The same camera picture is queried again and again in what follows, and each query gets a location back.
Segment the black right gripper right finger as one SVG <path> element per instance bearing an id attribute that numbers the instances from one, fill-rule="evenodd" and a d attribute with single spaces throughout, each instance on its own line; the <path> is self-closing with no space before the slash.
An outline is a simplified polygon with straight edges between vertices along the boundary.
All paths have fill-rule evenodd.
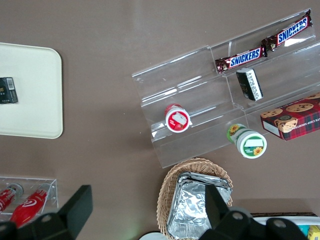
<path id="1" fill-rule="evenodd" d="M 215 186 L 205 187 L 205 210 L 211 228 L 201 240 L 264 240 L 265 226 L 241 207 L 228 207 Z"/>

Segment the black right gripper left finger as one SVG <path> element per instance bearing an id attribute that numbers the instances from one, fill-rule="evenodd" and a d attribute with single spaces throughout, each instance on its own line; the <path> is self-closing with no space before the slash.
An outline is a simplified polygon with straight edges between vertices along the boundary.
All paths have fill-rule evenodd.
<path id="1" fill-rule="evenodd" d="M 56 213 L 40 216 L 19 229 L 11 240 L 75 240 L 93 212 L 91 185 L 82 185 Z"/>

